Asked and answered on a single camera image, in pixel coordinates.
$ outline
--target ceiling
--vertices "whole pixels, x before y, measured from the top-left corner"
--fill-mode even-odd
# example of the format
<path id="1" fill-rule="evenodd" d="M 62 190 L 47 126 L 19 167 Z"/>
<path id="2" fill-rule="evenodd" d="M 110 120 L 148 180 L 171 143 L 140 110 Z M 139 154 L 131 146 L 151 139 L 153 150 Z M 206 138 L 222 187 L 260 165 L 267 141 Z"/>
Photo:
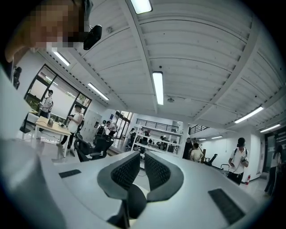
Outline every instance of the ceiling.
<path id="1" fill-rule="evenodd" d="M 285 121 L 285 65 L 265 27 L 240 2 L 151 0 L 153 11 L 140 15 L 129 0 L 93 2 L 90 25 L 102 26 L 101 40 L 89 51 L 60 52 L 71 63 L 70 78 L 91 82 L 109 98 L 94 93 L 101 104 L 220 129 L 235 129 L 234 120 L 260 105 L 264 110 L 248 124 Z M 153 71 L 163 72 L 163 106 Z"/>

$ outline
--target white ceiling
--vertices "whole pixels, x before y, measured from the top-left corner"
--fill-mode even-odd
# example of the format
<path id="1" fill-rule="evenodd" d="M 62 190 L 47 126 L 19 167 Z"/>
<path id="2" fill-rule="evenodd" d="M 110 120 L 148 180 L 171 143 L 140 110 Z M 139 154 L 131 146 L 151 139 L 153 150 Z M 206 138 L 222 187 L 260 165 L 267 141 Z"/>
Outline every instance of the white ceiling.
<path id="1" fill-rule="evenodd" d="M 101 40 L 89 51 L 61 53 L 71 78 L 92 82 L 110 99 L 102 104 L 221 129 L 235 129 L 234 120 L 260 105 L 265 109 L 250 125 L 284 120 L 285 65 L 240 2 L 151 0 L 153 11 L 141 15 L 129 0 L 93 2 L 90 25 L 102 26 Z M 156 102 L 153 71 L 164 74 L 163 106 Z"/>

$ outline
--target floor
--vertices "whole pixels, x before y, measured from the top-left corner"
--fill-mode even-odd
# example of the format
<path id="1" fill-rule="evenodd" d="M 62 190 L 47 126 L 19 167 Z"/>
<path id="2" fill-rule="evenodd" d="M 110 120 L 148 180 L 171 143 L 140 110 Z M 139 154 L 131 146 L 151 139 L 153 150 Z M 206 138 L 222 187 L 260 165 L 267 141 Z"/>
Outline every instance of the floor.
<path id="1" fill-rule="evenodd" d="M 23 134 L 21 131 L 18 132 L 17 140 L 18 141 L 25 141 L 27 144 L 32 145 L 32 138 L 34 135 L 33 127 L 29 127 L 32 131 Z M 55 165 L 61 163 L 77 163 L 80 162 L 77 156 L 77 153 L 73 156 L 71 153 L 67 153 L 66 158 L 63 157 L 63 148 L 59 148 L 56 146 L 56 143 L 59 141 L 60 136 L 44 130 L 42 133 L 38 134 L 38 137 L 41 139 L 37 140 L 36 143 L 36 151 L 39 156 L 46 156 L 49 157 Z M 122 153 L 126 151 L 125 149 L 125 141 L 115 139 L 113 147 L 117 148 Z M 138 176 L 136 177 L 134 183 L 146 191 L 150 191 L 148 177 L 146 175 L 145 170 L 140 170 Z M 258 203 L 263 203 L 264 201 L 268 200 L 269 198 L 265 196 L 264 189 L 266 187 L 267 180 L 265 179 L 256 179 L 251 181 L 248 185 L 241 184 L 240 188 L 251 195 Z"/>

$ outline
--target wall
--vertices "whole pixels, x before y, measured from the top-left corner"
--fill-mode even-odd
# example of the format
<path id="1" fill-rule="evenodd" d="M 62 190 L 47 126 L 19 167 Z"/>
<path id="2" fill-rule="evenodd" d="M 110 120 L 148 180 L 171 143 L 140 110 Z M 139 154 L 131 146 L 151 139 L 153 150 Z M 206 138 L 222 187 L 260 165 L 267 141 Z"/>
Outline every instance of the wall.
<path id="1" fill-rule="evenodd" d="M 228 164 L 228 159 L 236 148 L 237 140 L 243 137 L 246 140 L 245 147 L 248 150 L 249 165 L 244 169 L 242 181 L 245 182 L 248 175 L 251 175 L 251 180 L 259 177 L 264 161 L 264 136 L 251 127 L 239 130 L 237 133 L 227 132 L 221 135 L 223 136 L 221 139 L 200 142 L 201 149 L 206 149 L 206 157 L 212 158 L 215 153 L 218 154 L 212 165 L 220 168 L 222 164 Z"/>

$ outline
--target white wall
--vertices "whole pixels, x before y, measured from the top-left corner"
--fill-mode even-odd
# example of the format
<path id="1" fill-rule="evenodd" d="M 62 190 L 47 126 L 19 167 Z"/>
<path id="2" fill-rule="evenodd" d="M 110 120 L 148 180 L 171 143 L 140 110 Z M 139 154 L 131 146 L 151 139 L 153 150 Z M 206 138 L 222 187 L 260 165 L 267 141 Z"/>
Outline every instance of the white wall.
<path id="1" fill-rule="evenodd" d="M 218 154 L 213 166 L 220 168 L 222 164 L 228 164 L 228 159 L 232 150 L 236 148 L 237 140 L 240 137 L 246 140 L 246 149 L 248 150 L 249 165 L 244 169 L 243 182 L 246 181 L 248 175 L 251 175 L 251 180 L 260 176 L 262 173 L 265 141 L 264 136 L 258 134 L 250 127 L 240 130 L 238 133 L 227 132 L 223 133 L 223 138 L 201 141 L 201 149 L 206 149 L 206 157 L 212 158 L 215 153 Z"/>

